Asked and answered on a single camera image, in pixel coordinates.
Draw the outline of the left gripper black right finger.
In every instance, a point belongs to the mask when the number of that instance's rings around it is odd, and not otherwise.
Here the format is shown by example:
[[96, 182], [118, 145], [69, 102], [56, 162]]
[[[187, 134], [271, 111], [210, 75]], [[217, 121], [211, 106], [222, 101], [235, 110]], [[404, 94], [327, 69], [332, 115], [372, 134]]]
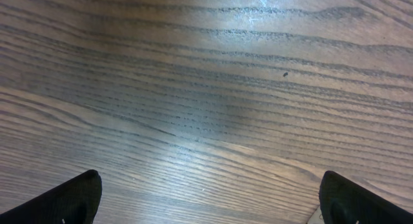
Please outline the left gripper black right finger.
[[319, 189], [325, 224], [412, 224], [412, 214], [334, 171]]

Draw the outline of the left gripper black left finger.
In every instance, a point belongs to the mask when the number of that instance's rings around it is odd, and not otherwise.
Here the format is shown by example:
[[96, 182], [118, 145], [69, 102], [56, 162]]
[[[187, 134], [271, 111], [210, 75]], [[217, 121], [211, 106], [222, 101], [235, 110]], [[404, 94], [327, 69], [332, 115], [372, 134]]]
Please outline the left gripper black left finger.
[[1, 214], [1, 224], [92, 224], [102, 195], [96, 170], [86, 172]]

